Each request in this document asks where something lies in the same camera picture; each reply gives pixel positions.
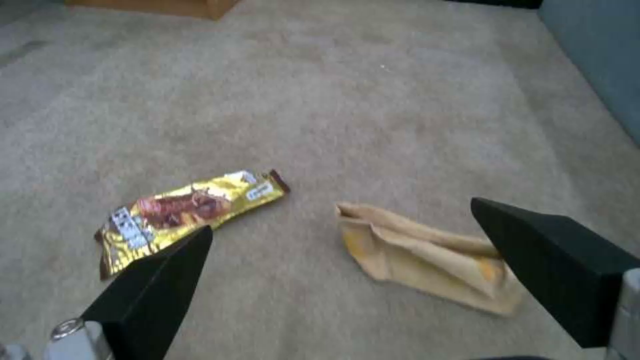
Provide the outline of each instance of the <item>carpet stain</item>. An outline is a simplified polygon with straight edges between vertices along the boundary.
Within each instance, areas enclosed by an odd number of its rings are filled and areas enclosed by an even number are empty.
[[[324,63],[324,52],[318,46],[283,31],[249,32],[244,34],[244,38],[256,42],[254,51],[248,57],[250,60],[291,60],[316,65]]]
[[[378,33],[364,33],[362,34],[362,40],[375,45],[389,45],[392,43],[391,39]]]
[[[390,116],[388,120],[388,130],[392,133],[395,132],[408,132],[413,133],[417,138],[422,138],[427,131],[427,120],[421,117],[419,114],[412,112],[401,112]]]
[[[92,49],[94,51],[114,50],[119,48],[127,40],[131,40],[130,32],[127,30],[121,31],[92,44]]]
[[[13,50],[9,50],[4,54],[0,54],[0,69],[5,68],[16,61],[24,58],[33,51],[39,50],[45,47],[49,42],[43,40],[32,40],[17,47]]]

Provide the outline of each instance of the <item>beige carpet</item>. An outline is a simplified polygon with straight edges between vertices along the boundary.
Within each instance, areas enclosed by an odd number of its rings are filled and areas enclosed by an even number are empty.
[[[38,355],[105,287],[109,210],[241,168],[293,192],[216,232],[168,359],[599,358],[530,296],[503,319],[371,281],[335,200],[481,234],[480,195],[640,255],[640,151],[529,10],[242,0],[209,22],[50,4],[0,27],[0,121],[0,340]]]

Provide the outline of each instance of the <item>brown wrapper end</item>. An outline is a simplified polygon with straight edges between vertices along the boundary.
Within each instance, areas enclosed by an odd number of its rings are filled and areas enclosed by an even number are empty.
[[[287,185],[287,183],[282,180],[280,174],[278,174],[275,169],[271,169],[271,171],[269,171],[269,175],[276,181],[276,183],[278,183],[278,186],[280,186],[282,191],[284,191],[285,193],[291,192],[291,188],[289,188],[289,185]]]
[[[109,274],[109,265],[106,262],[104,256],[100,258],[100,280],[105,281],[109,279],[111,275]]]

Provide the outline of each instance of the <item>silver metal part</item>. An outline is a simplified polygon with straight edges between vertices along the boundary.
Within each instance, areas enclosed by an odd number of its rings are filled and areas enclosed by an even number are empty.
[[[51,341],[58,341],[66,336],[73,334],[74,332],[84,327],[84,321],[80,318],[73,318],[59,323],[51,331]]]
[[[4,346],[0,343],[0,360],[31,360],[27,350],[16,344]]]
[[[45,360],[113,360],[111,348],[107,343],[102,326],[97,322],[77,322],[68,320],[56,332],[54,329],[51,340],[45,349]],[[54,338],[53,334],[65,334]]]
[[[625,272],[606,360],[640,359],[640,268]]]

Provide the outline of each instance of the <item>wall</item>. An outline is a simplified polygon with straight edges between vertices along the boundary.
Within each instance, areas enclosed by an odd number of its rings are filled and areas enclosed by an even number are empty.
[[[540,17],[640,144],[640,1],[545,0]]]

